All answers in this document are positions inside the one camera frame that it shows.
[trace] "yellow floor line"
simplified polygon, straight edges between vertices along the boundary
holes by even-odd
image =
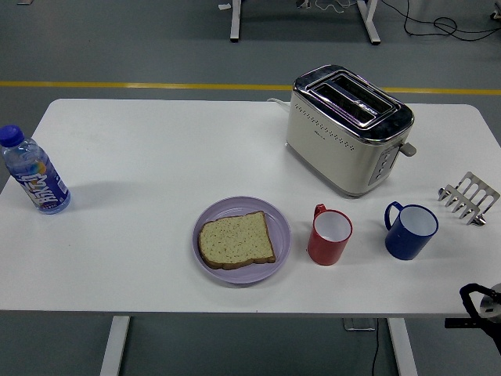
[[[198,89],[290,91],[292,85],[172,84],[155,82],[81,82],[81,81],[0,81],[0,87],[17,88],[93,88],[93,89]],[[501,96],[498,89],[382,88],[390,93],[453,94],[464,96]]]

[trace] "mug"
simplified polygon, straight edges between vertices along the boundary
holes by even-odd
[[[390,210],[396,208],[398,215],[390,223]],[[384,212],[384,224],[389,230],[384,240],[386,249],[397,259],[414,259],[438,231],[437,217],[424,206],[401,206],[392,202]]]
[[[307,248],[310,257],[320,265],[335,264],[352,233],[353,225],[345,214],[316,205]]]

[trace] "floor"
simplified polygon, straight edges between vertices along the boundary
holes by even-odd
[[[456,36],[487,33],[411,36],[405,17],[380,2],[374,23],[382,42],[371,45],[356,5],[332,2],[344,10],[338,13],[315,1],[296,9],[294,0],[245,0],[241,39],[231,43],[231,10],[218,8],[224,2],[16,3],[0,2],[0,125],[17,123],[28,135],[58,98],[289,100],[296,77],[335,63],[407,103],[475,106],[501,142],[501,31],[476,42]],[[407,10],[403,0],[386,3]],[[501,27],[490,18],[494,0],[409,4],[414,19],[446,16],[466,31]],[[407,29],[443,32],[411,20]],[[2,165],[0,187],[7,179]],[[406,320],[420,376],[499,374],[501,357],[486,334],[444,329],[443,319]],[[3,313],[0,374],[99,374],[110,323],[107,316],[78,313]],[[377,338],[375,331],[347,332],[341,319],[323,316],[138,316],[121,374],[369,375],[377,340],[374,374],[398,374],[385,320]]]

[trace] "blue mug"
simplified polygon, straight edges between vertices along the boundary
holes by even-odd
[[[390,210],[396,208],[398,215],[390,223]],[[397,259],[412,260],[438,231],[437,217],[424,206],[401,206],[392,202],[384,212],[384,224],[388,234],[384,243],[386,249]]]

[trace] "toast rack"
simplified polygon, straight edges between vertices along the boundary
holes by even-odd
[[[487,223],[484,214],[498,200],[499,193],[473,173],[467,172],[456,187],[448,184],[445,188],[438,190],[439,201],[447,197],[449,198],[445,203],[447,208],[452,204],[456,204],[452,210],[453,213],[464,209],[460,215],[460,219],[465,218],[467,215],[472,215],[467,225],[473,223],[476,226],[483,226]]]

